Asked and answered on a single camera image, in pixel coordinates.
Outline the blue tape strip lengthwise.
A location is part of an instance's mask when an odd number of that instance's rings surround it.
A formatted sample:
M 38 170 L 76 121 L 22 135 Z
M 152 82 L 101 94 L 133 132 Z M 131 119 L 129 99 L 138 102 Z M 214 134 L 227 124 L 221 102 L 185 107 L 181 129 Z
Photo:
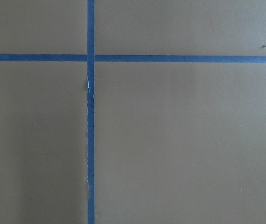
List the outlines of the blue tape strip lengthwise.
M 87 222 L 95 223 L 95 1 L 87 3 Z

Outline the blue tape strip near crosswise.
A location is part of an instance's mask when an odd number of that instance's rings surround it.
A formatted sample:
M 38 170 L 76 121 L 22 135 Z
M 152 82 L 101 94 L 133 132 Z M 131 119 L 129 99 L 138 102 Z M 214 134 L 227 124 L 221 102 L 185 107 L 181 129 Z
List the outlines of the blue tape strip near crosswise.
M 95 62 L 266 63 L 266 56 L 0 54 L 0 61 L 14 62 L 87 62 L 88 59 Z

